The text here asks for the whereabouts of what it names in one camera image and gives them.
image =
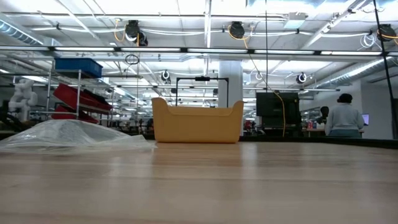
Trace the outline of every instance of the gray shirt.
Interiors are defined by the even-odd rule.
[[[364,120],[357,109],[354,109],[349,103],[339,103],[329,112],[325,133],[329,135],[331,130],[337,129],[359,130],[363,126]]]

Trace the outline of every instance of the clear plastic sheet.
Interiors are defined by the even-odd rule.
[[[130,136],[97,124],[54,119],[0,141],[0,151],[79,153],[153,149],[143,136]]]

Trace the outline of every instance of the computer monitor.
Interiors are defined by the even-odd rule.
[[[362,114],[362,118],[365,121],[365,125],[369,125],[369,115],[368,114]]]
[[[301,122],[299,95],[297,93],[279,93],[285,107],[286,124]],[[282,101],[273,92],[256,93],[256,114],[262,117],[264,126],[283,126],[284,114]]]

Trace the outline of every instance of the yellow bin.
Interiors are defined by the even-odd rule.
[[[155,138],[158,142],[236,143],[241,133],[243,101],[232,108],[168,106],[153,98]]]

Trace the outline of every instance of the desk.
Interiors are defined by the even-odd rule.
[[[0,152],[1,223],[318,224],[321,217],[397,224],[397,150],[299,142],[157,147]]]
[[[303,131],[303,133],[307,132],[309,138],[311,137],[311,133],[325,133],[325,129],[323,129],[323,128],[320,128],[320,129],[303,128],[302,131]],[[359,133],[361,133],[361,135],[362,135],[362,133],[364,133],[364,130],[363,129],[359,130]]]

